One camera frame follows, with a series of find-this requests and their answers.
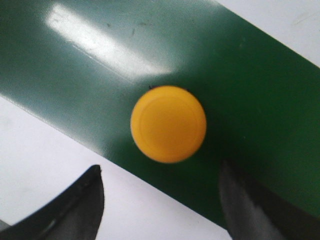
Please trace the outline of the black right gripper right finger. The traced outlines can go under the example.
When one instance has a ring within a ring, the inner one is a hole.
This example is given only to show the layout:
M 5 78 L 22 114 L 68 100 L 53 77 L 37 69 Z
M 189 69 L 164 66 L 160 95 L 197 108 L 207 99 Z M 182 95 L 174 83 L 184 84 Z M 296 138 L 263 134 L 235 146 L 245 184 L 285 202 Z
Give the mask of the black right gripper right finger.
M 220 163 L 219 196 L 233 240 L 318 240 L 320 220 L 270 191 L 234 162 Z

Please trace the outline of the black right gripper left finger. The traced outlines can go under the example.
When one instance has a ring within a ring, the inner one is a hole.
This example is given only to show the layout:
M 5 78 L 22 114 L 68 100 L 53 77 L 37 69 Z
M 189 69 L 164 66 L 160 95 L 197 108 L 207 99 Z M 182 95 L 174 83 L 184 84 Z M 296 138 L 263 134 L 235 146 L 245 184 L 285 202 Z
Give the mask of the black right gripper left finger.
M 2 240 L 94 240 L 105 207 L 101 167 L 92 165 L 65 191 L 18 223 Z

